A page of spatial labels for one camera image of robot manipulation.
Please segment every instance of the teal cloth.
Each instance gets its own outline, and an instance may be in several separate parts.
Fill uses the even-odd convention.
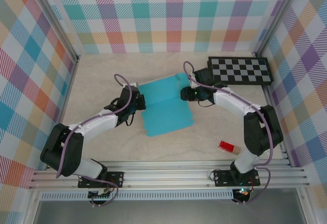
[[[180,90],[189,86],[185,73],[140,85],[146,110],[142,112],[147,136],[158,136],[193,125],[188,102],[180,99]]]

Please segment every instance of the small red object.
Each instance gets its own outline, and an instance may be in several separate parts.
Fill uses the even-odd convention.
[[[229,143],[227,143],[225,141],[221,141],[219,147],[226,150],[226,151],[228,151],[228,152],[230,152],[230,153],[232,153],[235,146],[232,145],[232,144],[229,144]]]
[[[234,146],[225,141],[220,142],[219,148],[235,155],[238,155],[241,152],[241,148],[239,146]]]

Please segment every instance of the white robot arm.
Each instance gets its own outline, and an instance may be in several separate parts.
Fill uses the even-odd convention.
[[[232,162],[228,174],[235,185],[241,185],[248,181],[254,173],[254,167],[262,154],[270,151],[268,133],[271,135],[272,145],[276,147],[283,141],[283,134],[274,108],[270,105],[260,106],[234,94],[225,84],[215,81],[208,68],[194,71],[190,75],[190,87],[181,90],[181,99],[185,101],[204,101],[226,108],[231,113],[243,119],[245,148]],[[269,132],[263,125],[261,113],[269,126]]]
[[[65,177],[78,175],[92,179],[107,180],[107,168],[95,160],[82,157],[82,147],[84,143],[87,143],[106,130],[113,129],[124,122],[129,126],[130,124],[127,124],[129,116],[132,115],[133,119],[136,110],[144,110],[146,108],[144,96],[140,94],[136,84],[134,86],[131,85],[130,88],[132,91],[131,101],[123,110],[122,108],[127,104],[130,96],[127,86],[124,86],[119,98],[114,99],[94,117],[69,126],[61,123],[55,125],[41,152],[41,161],[51,168],[60,171],[60,174]]]

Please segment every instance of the black and white checkerboard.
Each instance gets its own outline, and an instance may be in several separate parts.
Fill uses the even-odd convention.
[[[270,85],[273,81],[267,58],[209,57],[215,81],[227,85]]]

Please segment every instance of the plaid backdrop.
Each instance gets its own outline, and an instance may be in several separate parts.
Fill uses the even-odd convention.
[[[282,6],[282,2],[283,2],[283,0],[277,0],[273,10],[270,13],[268,21],[266,22],[265,27],[261,32],[259,40],[255,45],[255,48],[253,50],[251,50],[251,51],[253,51],[255,53],[258,52],[258,49],[259,49],[260,45],[262,44],[262,41],[263,41],[264,37],[266,36],[268,29],[270,28],[273,20],[275,19],[275,16],[276,16],[277,12],[279,11],[280,7]]]
[[[26,211],[72,67],[36,0],[0,0],[0,223],[17,223]]]
[[[264,53],[292,158],[311,184],[320,223],[327,223],[327,0],[294,0]]]
[[[249,50],[276,12],[271,1],[282,0],[60,0],[66,24],[49,0],[87,53]]]

